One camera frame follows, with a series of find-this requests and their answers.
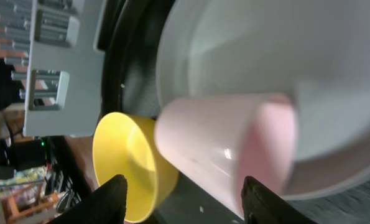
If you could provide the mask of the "yellow bowl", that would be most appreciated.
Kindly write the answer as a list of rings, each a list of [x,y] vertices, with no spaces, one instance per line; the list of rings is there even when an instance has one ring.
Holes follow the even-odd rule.
[[[93,136],[98,185],[117,174],[127,180],[129,223],[147,220],[178,182],[179,171],[157,150],[154,131],[153,119],[113,112],[103,116]]]

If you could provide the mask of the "pink plastic cup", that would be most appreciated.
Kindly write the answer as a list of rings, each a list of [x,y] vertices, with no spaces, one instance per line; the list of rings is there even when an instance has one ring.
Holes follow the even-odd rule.
[[[155,128],[160,154],[205,192],[243,217],[247,176],[282,195],[292,173],[298,122],[280,94],[178,98]]]

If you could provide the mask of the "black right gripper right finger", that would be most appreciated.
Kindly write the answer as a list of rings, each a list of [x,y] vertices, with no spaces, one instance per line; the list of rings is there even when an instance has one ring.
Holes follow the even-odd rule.
[[[241,199],[247,224],[316,224],[254,177],[245,177]]]

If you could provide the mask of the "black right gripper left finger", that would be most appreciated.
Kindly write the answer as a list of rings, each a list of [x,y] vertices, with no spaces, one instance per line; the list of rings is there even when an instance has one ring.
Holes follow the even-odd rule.
[[[126,199],[127,180],[123,175],[115,175],[50,224],[123,224]]]

